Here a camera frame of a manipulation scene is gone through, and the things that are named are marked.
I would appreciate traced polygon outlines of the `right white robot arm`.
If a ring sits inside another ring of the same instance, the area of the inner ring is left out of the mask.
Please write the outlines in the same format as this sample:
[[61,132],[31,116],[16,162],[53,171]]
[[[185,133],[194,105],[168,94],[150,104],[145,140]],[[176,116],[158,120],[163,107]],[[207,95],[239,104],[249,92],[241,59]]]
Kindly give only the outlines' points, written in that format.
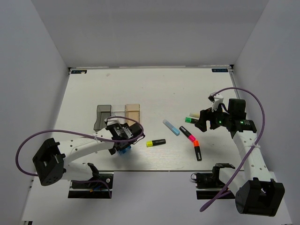
[[216,163],[210,173],[195,173],[191,179],[198,189],[225,188],[235,197],[240,214],[273,217],[283,199],[285,188],[276,182],[269,172],[261,150],[255,144],[257,129],[252,120],[246,118],[246,102],[231,98],[225,108],[222,97],[210,97],[212,106],[200,112],[195,124],[201,131],[207,131],[206,122],[212,130],[225,127],[237,146],[243,162],[242,169],[231,179],[236,168],[230,163]]

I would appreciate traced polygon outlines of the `blue stationery block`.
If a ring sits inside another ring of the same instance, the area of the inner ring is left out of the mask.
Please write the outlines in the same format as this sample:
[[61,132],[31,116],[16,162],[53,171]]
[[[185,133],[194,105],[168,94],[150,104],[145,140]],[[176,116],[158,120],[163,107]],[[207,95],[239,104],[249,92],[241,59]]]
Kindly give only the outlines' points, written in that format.
[[122,150],[119,150],[118,151],[118,154],[119,155],[124,155],[124,154],[126,154],[127,152],[129,152],[131,150],[131,146],[129,145],[128,147],[126,147],[126,148],[124,148],[124,149],[122,149]]

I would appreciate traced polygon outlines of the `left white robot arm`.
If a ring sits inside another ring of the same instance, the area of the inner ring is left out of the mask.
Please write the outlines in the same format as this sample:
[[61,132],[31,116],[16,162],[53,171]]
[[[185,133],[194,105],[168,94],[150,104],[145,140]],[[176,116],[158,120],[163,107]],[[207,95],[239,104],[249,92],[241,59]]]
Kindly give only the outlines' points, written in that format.
[[76,160],[102,150],[108,150],[111,155],[125,152],[140,137],[144,137],[141,125],[135,123],[129,126],[115,121],[77,139],[56,142],[54,138],[49,138],[43,142],[32,161],[42,186],[59,180],[83,180],[88,187],[94,187],[99,182],[97,168],[90,162],[79,164]]

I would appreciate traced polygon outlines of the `pink highlighter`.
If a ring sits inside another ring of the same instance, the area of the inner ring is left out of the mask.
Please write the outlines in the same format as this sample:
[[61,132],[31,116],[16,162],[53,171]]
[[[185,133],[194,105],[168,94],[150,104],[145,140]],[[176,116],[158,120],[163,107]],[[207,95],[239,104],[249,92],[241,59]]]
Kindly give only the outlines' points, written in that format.
[[183,126],[179,127],[179,129],[191,142],[196,140],[196,138]]

